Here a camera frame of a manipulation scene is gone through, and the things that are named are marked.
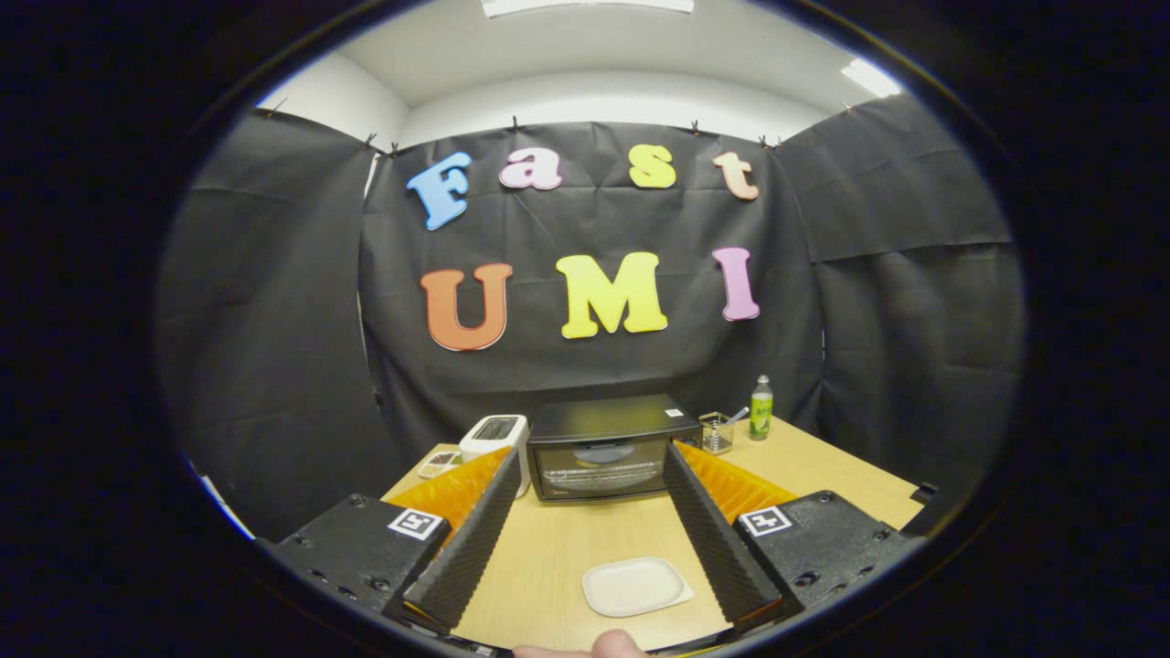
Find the wire mesh basket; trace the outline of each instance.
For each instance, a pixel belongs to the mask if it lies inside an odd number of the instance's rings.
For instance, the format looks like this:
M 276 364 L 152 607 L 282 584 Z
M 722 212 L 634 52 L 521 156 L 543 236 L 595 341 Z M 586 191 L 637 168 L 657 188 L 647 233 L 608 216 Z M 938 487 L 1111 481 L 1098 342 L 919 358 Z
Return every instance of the wire mesh basket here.
M 720 412 L 704 413 L 698 417 L 703 425 L 703 450 L 711 454 L 723 454 L 731 450 L 731 434 L 735 425 L 728 423 L 730 418 Z

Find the small tray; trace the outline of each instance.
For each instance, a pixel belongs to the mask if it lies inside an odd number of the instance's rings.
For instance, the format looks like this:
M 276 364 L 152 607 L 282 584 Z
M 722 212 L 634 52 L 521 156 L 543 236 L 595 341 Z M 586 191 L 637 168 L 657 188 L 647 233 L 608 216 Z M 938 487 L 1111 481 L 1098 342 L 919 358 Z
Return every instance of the small tray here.
M 462 455 L 460 455 L 459 451 L 436 452 L 431 455 L 431 459 L 428 459 L 426 464 L 419 467 L 419 478 L 429 480 L 431 478 L 441 475 L 452 468 L 462 466 L 463 460 L 461 457 Z
M 593 567 L 581 577 L 581 587 L 590 608 L 606 617 L 633 617 L 695 597 L 679 570 L 661 557 Z

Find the label sticker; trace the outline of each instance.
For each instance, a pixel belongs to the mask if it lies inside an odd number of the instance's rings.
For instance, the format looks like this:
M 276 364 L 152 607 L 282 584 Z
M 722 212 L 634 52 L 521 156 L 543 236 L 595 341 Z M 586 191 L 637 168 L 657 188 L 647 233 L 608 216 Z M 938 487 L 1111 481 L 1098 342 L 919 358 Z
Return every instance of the label sticker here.
M 739 521 L 748 527 L 749 533 L 757 537 L 792 527 L 792 521 L 775 505 L 765 509 L 741 514 Z
M 401 533 L 417 540 L 425 540 L 439 527 L 440 521 L 442 521 L 442 518 L 434 514 L 427 514 L 418 509 L 404 509 L 398 515 L 398 519 L 391 521 L 386 527 L 395 533 Z

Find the yellow letter m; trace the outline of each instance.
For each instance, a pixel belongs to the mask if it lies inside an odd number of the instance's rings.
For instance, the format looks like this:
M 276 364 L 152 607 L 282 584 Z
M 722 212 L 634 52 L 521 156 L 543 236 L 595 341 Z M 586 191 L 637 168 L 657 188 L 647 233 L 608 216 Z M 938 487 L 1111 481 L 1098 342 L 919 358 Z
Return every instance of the yellow letter m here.
M 569 287 L 569 323 L 560 328 L 566 338 L 589 338 L 597 334 L 597 323 L 590 320 L 590 307 L 597 313 L 605 330 L 613 334 L 621 321 L 621 311 L 629 306 L 626 331 L 661 331 L 666 316 L 658 303 L 654 268 L 658 256 L 648 252 L 626 254 L 613 282 L 601 272 L 592 256 L 565 256 L 557 261 L 557 270 L 565 275 Z

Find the ceiling light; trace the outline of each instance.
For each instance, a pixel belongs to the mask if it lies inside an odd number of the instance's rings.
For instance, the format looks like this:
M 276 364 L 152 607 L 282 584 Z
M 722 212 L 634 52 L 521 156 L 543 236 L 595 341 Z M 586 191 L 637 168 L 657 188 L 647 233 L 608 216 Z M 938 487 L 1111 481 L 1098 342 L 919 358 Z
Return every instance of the ceiling light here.
M 846 77 L 868 89 L 879 98 L 885 98 L 902 90 L 886 74 L 878 70 L 873 64 L 863 60 L 853 60 L 849 66 L 841 69 Z
M 565 5 L 627 5 L 634 7 L 651 7 L 654 9 L 669 9 L 689 14 L 695 9 L 695 0 L 480 0 L 483 4 L 483 13 L 489 19 L 514 14 L 526 9 L 539 9 L 543 7 L 560 7 Z

